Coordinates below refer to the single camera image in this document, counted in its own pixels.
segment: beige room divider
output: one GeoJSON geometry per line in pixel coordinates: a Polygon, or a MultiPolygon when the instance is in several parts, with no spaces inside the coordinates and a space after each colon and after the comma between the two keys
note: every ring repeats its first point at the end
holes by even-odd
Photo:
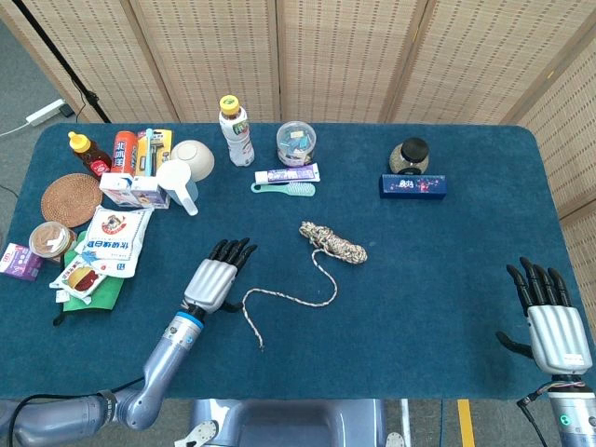
{"type": "MultiPolygon", "coordinates": [[[[596,330],[594,0],[25,0],[113,121],[519,124],[537,138],[596,330]]],[[[0,18],[75,110],[11,1],[0,18]]],[[[99,121],[90,107],[81,117],[99,121]]]]}

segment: navy blue box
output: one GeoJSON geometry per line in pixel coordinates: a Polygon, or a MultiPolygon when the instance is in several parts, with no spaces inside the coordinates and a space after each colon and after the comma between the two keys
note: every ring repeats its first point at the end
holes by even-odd
{"type": "Polygon", "coordinates": [[[444,198],[447,181],[444,175],[383,174],[379,179],[381,197],[444,198]]]}

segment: robot finger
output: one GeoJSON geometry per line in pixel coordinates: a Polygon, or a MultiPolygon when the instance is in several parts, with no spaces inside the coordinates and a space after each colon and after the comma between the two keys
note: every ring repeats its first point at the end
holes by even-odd
{"type": "Polygon", "coordinates": [[[520,298],[521,307],[523,308],[523,314],[527,317],[528,307],[535,305],[528,291],[528,284],[525,282],[525,279],[523,278],[523,275],[520,273],[520,271],[513,265],[508,264],[507,271],[513,278],[515,287],[518,290],[518,297],[520,298]]]}
{"type": "Polygon", "coordinates": [[[217,258],[217,255],[225,244],[227,244],[227,239],[222,239],[215,244],[215,247],[213,247],[213,250],[211,250],[211,253],[209,253],[209,259],[213,260],[217,258]]]}
{"type": "Polygon", "coordinates": [[[538,264],[534,264],[534,270],[538,274],[538,279],[540,281],[540,285],[542,286],[542,289],[544,290],[545,295],[547,297],[546,298],[547,304],[549,304],[549,305],[562,304],[557,301],[557,296],[556,296],[555,291],[552,287],[552,279],[550,279],[550,276],[547,273],[547,271],[538,264]]]}
{"type": "Polygon", "coordinates": [[[230,250],[229,254],[227,255],[225,261],[228,264],[233,264],[236,261],[238,254],[242,251],[242,249],[244,249],[244,246],[249,243],[249,240],[250,239],[248,237],[245,237],[241,239],[236,245],[234,245],[234,247],[232,247],[232,250],[230,250]]]}
{"type": "Polygon", "coordinates": [[[244,249],[244,251],[239,254],[238,259],[234,263],[234,265],[238,269],[238,272],[242,269],[242,267],[244,266],[244,263],[246,263],[247,259],[249,259],[249,256],[251,256],[251,253],[255,250],[257,250],[256,245],[249,245],[249,247],[244,249]]]}
{"type": "Polygon", "coordinates": [[[561,274],[554,268],[549,267],[549,275],[555,283],[555,289],[557,290],[561,304],[565,307],[572,307],[571,298],[569,297],[567,286],[561,274]]]}
{"type": "Polygon", "coordinates": [[[530,294],[532,295],[532,297],[538,305],[545,305],[547,303],[547,300],[544,297],[544,292],[542,291],[542,286],[540,285],[538,275],[534,270],[534,265],[530,262],[528,258],[524,258],[523,256],[520,258],[520,262],[523,266],[523,269],[525,270],[525,275],[528,277],[528,284],[530,285],[530,294]]]}
{"type": "Polygon", "coordinates": [[[225,262],[225,258],[227,258],[227,253],[232,250],[232,247],[238,243],[237,240],[230,240],[227,244],[222,247],[220,254],[217,256],[217,261],[225,262]]]}

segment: black stand pole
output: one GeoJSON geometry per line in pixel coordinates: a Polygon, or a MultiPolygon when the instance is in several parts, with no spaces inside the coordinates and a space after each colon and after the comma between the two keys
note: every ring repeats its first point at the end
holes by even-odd
{"type": "Polygon", "coordinates": [[[92,91],[89,91],[85,87],[85,84],[83,84],[83,81],[81,81],[81,79],[76,75],[75,70],[73,70],[73,67],[71,67],[68,61],[62,56],[60,51],[56,48],[54,43],[51,41],[49,36],[46,34],[44,29],[41,27],[37,19],[27,8],[27,6],[25,6],[25,4],[22,3],[21,0],[12,0],[12,3],[15,4],[15,6],[19,9],[20,12],[22,12],[22,15],[25,16],[25,19],[27,19],[27,21],[31,23],[31,26],[34,27],[37,34],[39,34],[39,37],[41,37],[41,40],[44,41],[44,43],[47,45],[52,54],[56,57],[62,68],[64,68],[64,70],[66,70],[66,73],[68,73],[68,75],[71,77],[76,87],[81,91],[88,104],[95,109],[97,115],[100,116],[104,123],[111,123],[112,121],[110,121],[108,115],[106,115],[103,109],[100,107],[99,98],[97,97],[97,95],[92,91]]]}

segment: yellow floor line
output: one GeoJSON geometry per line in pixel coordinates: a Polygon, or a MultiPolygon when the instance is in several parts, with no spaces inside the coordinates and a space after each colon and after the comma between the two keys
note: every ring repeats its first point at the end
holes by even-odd
{"type": "Polygon", "coordinates": [[[475,447],[472,415],[469,412],[469,400],[458,399],[457,411],[459,412],[459,427],[462,432],[462,447],[475,447]]]}

